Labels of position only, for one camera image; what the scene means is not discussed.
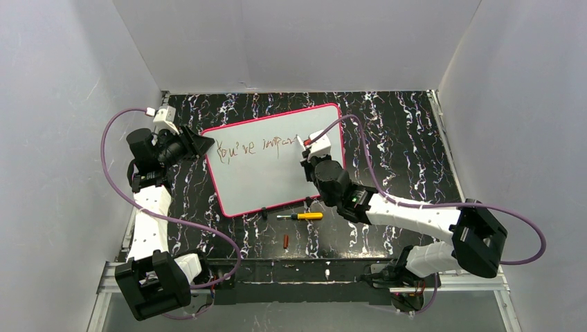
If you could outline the pink framed whiteboard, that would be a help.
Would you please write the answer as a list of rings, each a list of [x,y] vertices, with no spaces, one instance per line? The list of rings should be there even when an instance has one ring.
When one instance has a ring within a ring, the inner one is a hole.
[[[329,103],[204,130],[203,136],[215,139],[206,161],[222,214],[240,216],[317,197],[300,165],[296,135],[304,141],[340,117],[339,107]]]

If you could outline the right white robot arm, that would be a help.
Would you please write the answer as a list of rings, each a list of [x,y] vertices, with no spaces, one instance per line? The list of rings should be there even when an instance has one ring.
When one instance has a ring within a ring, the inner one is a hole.
[[[377,282],[407,284],[448,270],[465,270],[487,279],[497,276],[507,231],[488,209],[391,203],[376,188],[352,182],[328,154],[315,156],[305,150],[300,164],[324,204],[345,220],[390,225],[436,238],[427,246],[406,246],[397,260],[373,275]]]

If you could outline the white marker pen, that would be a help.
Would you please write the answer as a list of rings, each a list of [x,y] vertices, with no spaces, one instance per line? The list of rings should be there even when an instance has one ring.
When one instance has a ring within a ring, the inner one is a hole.
[[[301,149],[303,151],[306,150],[305,143],[304,143],[303,139],[299,135],[296,135],[296,140],[297,140],[298,144],[300,145]]]

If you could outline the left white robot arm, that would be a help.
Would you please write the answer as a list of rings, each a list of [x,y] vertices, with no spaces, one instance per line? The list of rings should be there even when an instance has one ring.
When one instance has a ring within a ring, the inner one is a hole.
[[[139,207],[132,245],[126,262],[115,269],[115,280],[134,318],[142,321],[189,305],[190,287],[207,267],[197,250],[182,256],[170,253],[164,218],[172,200],[168,170],[205,156],[214,139],[181,126],[158,133],[137,129],[126,141],[133,155],[127,177]]]

